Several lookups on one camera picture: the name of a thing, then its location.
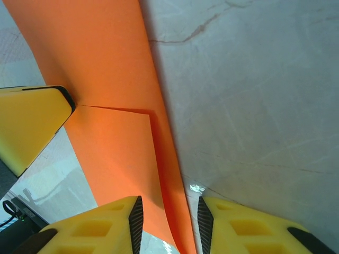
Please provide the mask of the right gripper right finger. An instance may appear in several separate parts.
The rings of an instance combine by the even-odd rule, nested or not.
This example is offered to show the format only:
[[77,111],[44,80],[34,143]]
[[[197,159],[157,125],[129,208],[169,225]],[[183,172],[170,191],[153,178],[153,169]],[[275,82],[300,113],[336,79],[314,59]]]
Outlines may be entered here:
[[203,253],[333,253],[298,223],[216,197],[201,196]]

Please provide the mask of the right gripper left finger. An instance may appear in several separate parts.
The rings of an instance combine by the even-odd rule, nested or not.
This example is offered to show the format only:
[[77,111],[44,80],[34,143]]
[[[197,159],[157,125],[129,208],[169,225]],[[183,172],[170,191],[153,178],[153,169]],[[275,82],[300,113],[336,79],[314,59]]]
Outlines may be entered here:
[[140,253],[141,196],[128,196],[44,227],[16,253]]

